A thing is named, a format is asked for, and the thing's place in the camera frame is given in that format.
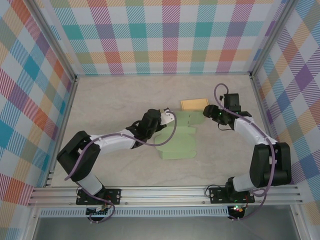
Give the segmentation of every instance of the metal base plate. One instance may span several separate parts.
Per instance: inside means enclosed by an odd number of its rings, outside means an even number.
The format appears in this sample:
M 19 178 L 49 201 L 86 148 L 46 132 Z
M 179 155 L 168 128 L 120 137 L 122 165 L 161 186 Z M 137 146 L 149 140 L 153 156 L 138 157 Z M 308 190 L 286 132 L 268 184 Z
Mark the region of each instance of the metal base plate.
M 210 196 L 210 202 L 212 204 L 234 204 L 234 202 L 228 199 L 227 190 L 224 187 L 209 188 L 209 196 Z M 237 204 L 246 204 L 247 202 L 249 204 L 252 204 L 255 202 L 255 197 L 250 196 L 249 192 L 246 192 L 246 194 L 243 194 L 243 198 L 238 199 L 236 201 Z
M 112 202 L 114 205 L 120 204 L 121 189 L 105 189 L 104 197 L 101 197 Z M 77 191 L 76 205 L 104 205 L 103 201 L 96 200 L 88 196 L 82 189 Z

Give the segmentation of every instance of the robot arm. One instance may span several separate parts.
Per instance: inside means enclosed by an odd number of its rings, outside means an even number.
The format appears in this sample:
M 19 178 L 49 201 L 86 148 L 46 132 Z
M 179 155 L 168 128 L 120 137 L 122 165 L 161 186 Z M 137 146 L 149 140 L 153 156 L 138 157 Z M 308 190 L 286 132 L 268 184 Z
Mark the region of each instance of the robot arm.
M 271 149 L 267 139 L 271 142 L 275 152 L 275 171 L 272 186 L 286 185 L 291 182 L 291 157 L 288 144 L 277 142 L 268 136 L 254 124 L 254 119 L 247 111 L 241 111 L 239 95 L 237 93 L 225 94 L 224 107 L 237 113 L 245 119 L 238 118 L 229 112 L 220 109 L 216 105 L 208 105 L 203 115 L 212 118 L 218 125 L 229 125 L 232 130 L 238 132 L 244 139 L 254 146 L 249 173 L 228 179 L 225 187 L 230 200 L 239 197 L 239 192 L 266 187 L 271 175 Z
M 135 149 L 142 145 L 132 138 L 142 142 L 147 142 L 155 132 L 165 128 L 174 120 L 174 116 L 169 113 L 167 108 L 163 113 L 160 110 L 149 109 L 142 120 L 134 122 L 131 126 L 123 129 L 116 134 L 111 134 L 106 138 L 101 138 L 91 144 L 82 156 L 75 172 L 70 177 L 73 182 L 83 187 L 89 194 L 104 198 L 104 186 L 92 173 L 92 167 L 98 156 L 111 153 L 121 149 Z M 85 131 L 79 131 L 66 144 L 66 146 L 57 155 L 57 160 L 67 172 L 70 174 L 80 157 L 81 151 L 94 139 L 103 135 L 88 135 Z

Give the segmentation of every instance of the plaid panel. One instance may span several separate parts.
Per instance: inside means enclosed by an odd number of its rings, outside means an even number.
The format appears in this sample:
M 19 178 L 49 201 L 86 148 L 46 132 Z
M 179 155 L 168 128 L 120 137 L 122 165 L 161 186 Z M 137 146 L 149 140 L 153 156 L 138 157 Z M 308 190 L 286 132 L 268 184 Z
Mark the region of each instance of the plaid panel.
M 82 67 L 86 75 L 152 74 L 153 70 L 154 73 L 180 73 L 178 66 L 184 66 L 181 67 L 181 73 L 247 72 L 248 69 L 244 67 L 251 52 L 239 56 L 253 48 L 269 9 L 275 4 L 274 1 L 252 0 L 108 0 L 103 1 L 103 4 L 92 3 L 91 0 L 50 2 L 72 50 L 76 53 L 81 65 L 79 67 Z M 282 1 L 273 17 L 273 24 L 285 3 L 285 0 Z M 48 14 L 44 16 L 48 22 L 52 22 Z M 56 29 L 52 27 L 59 38 L 61 33 L 56 32 Z M 189 38 L 194 38 L 194 43 L 186 46 L 185 40 Z M 94 50 L 96 44 L 87 41 L 93 39 L 99 40 L 104 48 Z M 147 44 L 152 39 L 162 39 L 163 48 L 155 50 L 152 44 Z M 194 57 L 188 58 L 188 63 L 187 58 L 180 61 L 182 58 L 179 56 L 184 54 L 180 50 L 191 53 L 205 51 L 205 54 L 201 58 L 197 57 L 198 53 L 194 54 Z M 217 58 L 216 52 L 211 50 L 219 50 L 220 57 Z M 157 66 L 153 60 L 154 51 L 160 51 Z M 145 56 L 152 57 L 141 59 L 140 52 L 146 52 Z M 106 55 L 106 61 L 97 57 L 102 55 Z
M 21 210 L 45 177 L 72 80 L 23 1 L 0 4 L 0 238 L 14 240 Z M 64 22 L 76 23 L 71 12 Z
M 264 108 L 274 137 L 290 145 L 292 179 L 312 193 L 304 196 L 311 225 L 320 225 L 319 11 L 319 1 L 299 1 L 256 79 L 263 100 L 274 96 Z

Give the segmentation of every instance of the colorful plaid backdrop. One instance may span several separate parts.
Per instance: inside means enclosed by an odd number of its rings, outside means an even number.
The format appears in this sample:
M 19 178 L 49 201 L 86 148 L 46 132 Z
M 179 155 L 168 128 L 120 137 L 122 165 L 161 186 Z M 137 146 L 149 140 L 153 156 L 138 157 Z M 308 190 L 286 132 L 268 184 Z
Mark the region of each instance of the colorful plaid backdrop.
M 286 0 L 37 2 L 75 71 L 99 75 L 247 72 Z
M 300 0 L 257 75 L 271 130 L 291 147 L 292 177 L 320 239 L 320 1 Z
M 0 0 L 0 239 L 14 240 L 40 187 L 71 80 L 23 0 Z

